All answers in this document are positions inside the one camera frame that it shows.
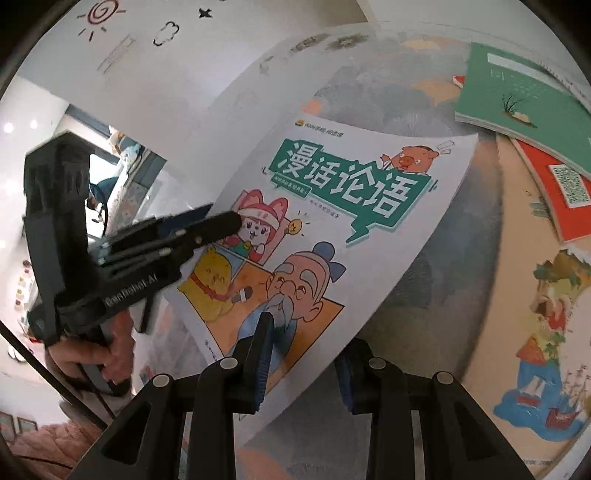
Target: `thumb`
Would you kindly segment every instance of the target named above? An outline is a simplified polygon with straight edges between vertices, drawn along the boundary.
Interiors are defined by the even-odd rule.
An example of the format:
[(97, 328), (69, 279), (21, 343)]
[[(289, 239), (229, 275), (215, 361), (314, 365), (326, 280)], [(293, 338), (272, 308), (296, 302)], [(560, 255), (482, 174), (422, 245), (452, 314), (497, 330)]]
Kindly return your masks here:
[(104, 365), (111, 356), (109, 349), (76, 338), (67, 338), (52, 345), (49, 353), (56, 363), (74, 362), (86, 365)]

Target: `pig ear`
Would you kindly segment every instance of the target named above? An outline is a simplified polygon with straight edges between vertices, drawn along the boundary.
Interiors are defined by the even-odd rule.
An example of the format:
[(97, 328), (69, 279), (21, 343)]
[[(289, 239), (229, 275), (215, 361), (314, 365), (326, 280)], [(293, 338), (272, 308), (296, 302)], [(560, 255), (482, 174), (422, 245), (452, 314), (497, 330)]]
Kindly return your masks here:
[(258, 203), (262, 203), (261, 191), (260, 190), (251, 190), (244, 197), (244, 200), (242, 201), (240, 208), (250, 207), (251, 205), (256, 205)]
[(271, 204), (269, 205), (269, 207), (271, 207), (273, 209), (273, 211), (277, 214), (277, 219), (279, 220), (279, 223), (281, 223), (281, 221), (283, 220), (283, 217), (287, 213), (287, 206), (288, 205), (289, 205), (289, 202), (284, 197), (277, 199), (277, 200), (273, 200), (271, 202)]

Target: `metal screw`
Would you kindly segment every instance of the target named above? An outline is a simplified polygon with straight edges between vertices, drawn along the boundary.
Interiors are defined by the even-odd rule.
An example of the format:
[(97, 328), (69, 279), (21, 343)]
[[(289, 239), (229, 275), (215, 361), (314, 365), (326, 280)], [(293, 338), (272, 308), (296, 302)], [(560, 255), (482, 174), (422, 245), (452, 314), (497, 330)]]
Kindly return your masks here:
[(450, 372), (439, 372), (436, 378), (443, 385), (451, 385), (453, 383), (453, 375)]
[(153, 379), (152, 379), (152, 383), (154, 384), (154, 386), (156, 388), (162, 388), (162, 387), (166, 387), (166, 385), (168, 385), (168, 382), (170, 382), (170, 379), (168, 378), (168, 375), (156, 375)]
[(236, 368), (237, 364), (238, 360), (232, 356), (227, 356), (220, 362), (220, 367), (222, 367), (224, 370), (231, 370), (232, 368)]
[(383, 358), (380, 358), (378, 356), (375, 356), (373, 358), (369, 359), (369, 367), (373, 368), (374, 370), (381, 370), (382, 368), (386, 367), (386, 360), (384, 360)]

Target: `green book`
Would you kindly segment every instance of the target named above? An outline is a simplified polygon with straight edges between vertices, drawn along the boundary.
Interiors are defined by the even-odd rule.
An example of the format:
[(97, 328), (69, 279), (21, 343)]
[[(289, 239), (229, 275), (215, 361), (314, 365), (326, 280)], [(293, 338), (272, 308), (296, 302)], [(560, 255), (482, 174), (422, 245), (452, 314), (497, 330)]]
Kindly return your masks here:
[(591, 180), (591, 115), (529, 60), (473, 43), (456, 120), (523, 140)]

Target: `grass illustration on green book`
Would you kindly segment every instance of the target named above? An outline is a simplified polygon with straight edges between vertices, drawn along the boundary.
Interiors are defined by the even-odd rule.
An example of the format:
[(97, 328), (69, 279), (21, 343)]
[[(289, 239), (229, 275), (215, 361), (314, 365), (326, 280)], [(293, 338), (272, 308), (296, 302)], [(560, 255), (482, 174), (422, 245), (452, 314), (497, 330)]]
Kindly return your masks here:
[(522, 99), (515, 100), (513, 98), (513, 94), (509, 95), (507, 98), (505, 98), (505, 95), (503, 95), (502, 102), (503, 102), (503, 110), (504, 110), (505, 114), (510, 116), (512, 119), (517, 120), (518, 122), (521, 122), (524, 125), (528, 125), (529, 127), (533, 127), (533, 128), (538, 128), (531, 122), (530, 117), (528, 117), (525, 113), (515, 111), (515, 105), (517, 105), (518, 103), (520, 103), (522, 101), (523, 101)]

